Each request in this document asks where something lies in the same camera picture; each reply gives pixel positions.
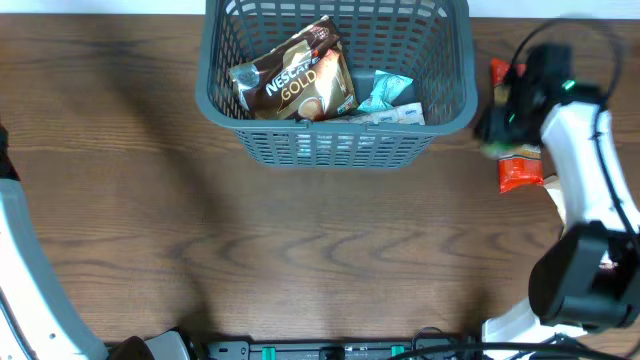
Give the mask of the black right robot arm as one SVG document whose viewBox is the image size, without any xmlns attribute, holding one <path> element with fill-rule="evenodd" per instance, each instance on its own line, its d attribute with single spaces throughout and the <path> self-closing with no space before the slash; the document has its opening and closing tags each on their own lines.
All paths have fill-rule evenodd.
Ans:
<svg viewBox="0 0 640 360">
<path fill-rule="evenodd" d="M 533 345 L 626 328 L 639 315 L 639 210 L 611 134 L 608 92 L 575 81 L 569 46 L 531 49 L 510 67 L 505 103 L 490 106 L 475 128 L 486 145 L 542 146 L 560 182 L 565 230 L 535 264 L 528 296 L 487 320 L 489 359 L 549 358 Z"/>
</svg>

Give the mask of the orange pasta package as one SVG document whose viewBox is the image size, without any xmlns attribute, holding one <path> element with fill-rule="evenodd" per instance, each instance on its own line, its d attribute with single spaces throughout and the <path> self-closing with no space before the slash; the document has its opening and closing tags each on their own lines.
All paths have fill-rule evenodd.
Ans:
<svg viewBox="0 0 640 360">
<path fill-rule="evenodd" d="M 494 104 L 501 110 L 507 102 L 510 87 L 505 76 L 511 65 L 493 58 L 490 62 Z M 543 185 L 543 161 L 541 149 L 532 145 L 518 145 L 505 157 L 498 159 L 498 177 L 501 193 L 528 185 Z"/>
</svg>

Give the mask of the green lid jar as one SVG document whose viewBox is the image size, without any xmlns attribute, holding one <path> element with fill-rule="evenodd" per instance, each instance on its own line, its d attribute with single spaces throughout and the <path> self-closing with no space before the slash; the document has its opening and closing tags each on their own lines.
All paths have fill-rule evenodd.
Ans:
<svg viewBox="0 0 640 360">
<path fill-rule="evenodd" d="M 480 146 L 480 151 L 487 158 L 498 160 L 510 154 L 513 148 L 514 148 L 513 144 L 506 144 L 506 143 L 500 143 L 500 142 L 488 142 L 488 143 L 483 143 Z"/>
</svg>

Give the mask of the teal snack packet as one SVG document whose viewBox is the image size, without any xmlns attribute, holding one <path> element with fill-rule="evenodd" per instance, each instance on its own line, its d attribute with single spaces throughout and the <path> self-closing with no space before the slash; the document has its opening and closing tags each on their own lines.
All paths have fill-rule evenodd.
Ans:
<svg viewBox="0 0 640 360">
<path fill-rule="evenodd" d="M 392 102 L 412 83 L 412 78 L 377 70 L 373 89 L 369 97 L 359 104 L 357 110 L 375 113 L 391 109 Z"/>
</svg>

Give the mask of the beige brown snack bag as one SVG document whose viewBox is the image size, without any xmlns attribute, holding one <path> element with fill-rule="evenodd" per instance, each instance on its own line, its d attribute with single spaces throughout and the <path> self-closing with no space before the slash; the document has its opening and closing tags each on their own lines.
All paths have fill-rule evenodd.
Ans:
<svg viewBox="0 0 640 360">
<path fill-rule="evenodd" d="M 551 175 L 544 179 L 543 187 L 549 194 L 557 208 L 558 215 L 563 224 L 566 223 L 566 206 L 560 179 L 557 175 Z"/>
</svg>

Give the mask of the white tissue multipack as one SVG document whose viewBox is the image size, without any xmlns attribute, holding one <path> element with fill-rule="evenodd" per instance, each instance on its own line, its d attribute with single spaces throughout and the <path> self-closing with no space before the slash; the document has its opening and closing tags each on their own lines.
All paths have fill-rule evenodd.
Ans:
<svg viewBox="0 0 640 360">
<path fill-rule="evenodd" d="M 393 107 L 389 110 L 383 110 L 374 113 L 353 113 L 351 116 L 343 116 L 336 119 L 328 120 L 328 123 L 339 124 L 359 124 L 359 125 L 379 125 L 379 124 L 403 124 L 403 125 L 424 125 L 424 115 L 422 105 L 420 103 L 411 103 Z M 297 155 L 301 157 L 310 157 L 312 151 L 311 136 L 309 134 L 299 134 L 296 136 Z M 332 144 L 335 144 L 336 151 L 346 151 L 356 146 L 358 150 L 370 147 L 374 144 L 374 137 L 369 135 L 360 135 L 355 140 L 353 135 L 339 135 L 335 141 L 329 135 L 318 135 L 316 137 L 315 148 L 320 150 L 331 150 Z"/>
</svg>

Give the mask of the brown Nescafe Gold pouch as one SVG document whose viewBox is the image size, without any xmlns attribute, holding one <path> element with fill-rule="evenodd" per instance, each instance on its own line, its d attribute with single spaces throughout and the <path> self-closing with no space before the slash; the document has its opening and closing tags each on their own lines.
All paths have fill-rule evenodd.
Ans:
<svg viewBox="0 0 640 360">
<path fill-rule="evenodd" d="M 258 120 L 325 121 L 358 107 L 340 35 L 327 15 L 229 76 L 241 106 Z"/>
</svg>

